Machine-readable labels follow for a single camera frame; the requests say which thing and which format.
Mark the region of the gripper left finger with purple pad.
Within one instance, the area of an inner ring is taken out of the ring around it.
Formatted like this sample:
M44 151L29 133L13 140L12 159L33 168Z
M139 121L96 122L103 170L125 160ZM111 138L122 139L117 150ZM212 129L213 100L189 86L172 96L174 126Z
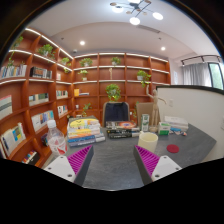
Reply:
M68 157L58 156L45 168L45 171L82 186L93 154L93 146L89 145Z

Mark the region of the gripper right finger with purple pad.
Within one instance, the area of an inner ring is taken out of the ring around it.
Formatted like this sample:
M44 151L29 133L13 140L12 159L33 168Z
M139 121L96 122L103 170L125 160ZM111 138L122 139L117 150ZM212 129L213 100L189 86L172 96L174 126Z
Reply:
M144 185L181 170L167 155L159 157L138 145L134 146L133 154Z

